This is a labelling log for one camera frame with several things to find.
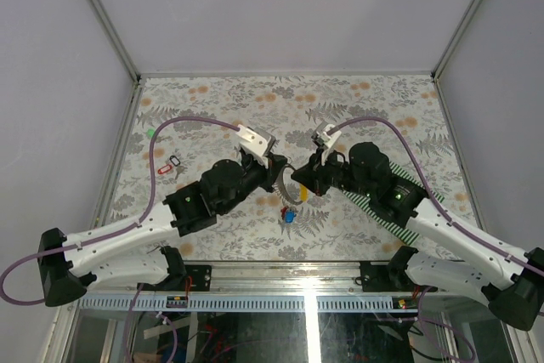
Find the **red tag key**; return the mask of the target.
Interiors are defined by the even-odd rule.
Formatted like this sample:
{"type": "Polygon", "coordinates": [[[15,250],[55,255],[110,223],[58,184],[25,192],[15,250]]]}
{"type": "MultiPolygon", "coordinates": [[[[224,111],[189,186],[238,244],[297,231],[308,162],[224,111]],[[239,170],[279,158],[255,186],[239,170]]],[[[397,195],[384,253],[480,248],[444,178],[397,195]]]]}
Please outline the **red tag key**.
{"type": "Polygon", "coordinates": [[[163,167],[160,167],[157,170],[157,173],[160,174],[160,175],[163,175],[163,174],[169,173],[172,169],[173,169],[173,166],[171,164],[167,164],[167,165],[165,165],[163,167]]]}

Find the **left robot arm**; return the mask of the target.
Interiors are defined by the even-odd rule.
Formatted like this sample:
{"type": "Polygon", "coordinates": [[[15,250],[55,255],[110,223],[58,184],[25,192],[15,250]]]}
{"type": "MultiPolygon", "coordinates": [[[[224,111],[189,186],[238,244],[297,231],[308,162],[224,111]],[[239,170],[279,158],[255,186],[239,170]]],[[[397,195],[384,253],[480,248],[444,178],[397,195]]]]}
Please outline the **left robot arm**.
{"type": "Polygon", "coordinates": [[[83,233],[44,232],[38,268],[45,305],[72,303],[96,289],[183,291],[189,274],[167,240],[216,224],[256,189],[272,191],[286,164],[286,157],[276,154],[268,154],[264,163],[249,154],[242,154],[240,162],[223,159],[140,217],[83,233]]]}

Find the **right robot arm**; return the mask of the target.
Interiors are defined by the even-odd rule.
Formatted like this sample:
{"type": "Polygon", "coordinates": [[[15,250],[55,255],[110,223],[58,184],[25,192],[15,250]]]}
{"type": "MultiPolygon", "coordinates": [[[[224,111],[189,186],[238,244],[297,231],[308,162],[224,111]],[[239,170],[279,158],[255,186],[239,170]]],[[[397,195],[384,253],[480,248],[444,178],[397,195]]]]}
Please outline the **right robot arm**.
{"type": "Polygon", "coordinates": [[[439,260],[402,247],[388,264],[388,282],[397,290],[439,289],[483,304],[499,320],[530,330],[543,305],[543,250],[525,251],[469,225],[440,206],[420,185],[395,174],[388,157],[370,142],[327,159],[317,150],[292,179],[317,196],[330,188],[362,196],[378,219],[426,236],[458,261],[439,260]]]}

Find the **black tag key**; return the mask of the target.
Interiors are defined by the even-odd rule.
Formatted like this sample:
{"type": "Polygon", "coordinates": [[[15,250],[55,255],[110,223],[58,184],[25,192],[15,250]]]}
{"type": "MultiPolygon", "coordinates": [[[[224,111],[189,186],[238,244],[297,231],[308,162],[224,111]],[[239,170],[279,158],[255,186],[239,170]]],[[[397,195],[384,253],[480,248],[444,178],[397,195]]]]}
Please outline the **black tag key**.
{"type": "Polygon", "coordinates": [[[173,169],[175,170],[175,178],[177,179],[182,173],[185,172],[185,167],[182,165],[180,159],[175,155],[170,156],[168,160],[173,165],[173,169]]]}

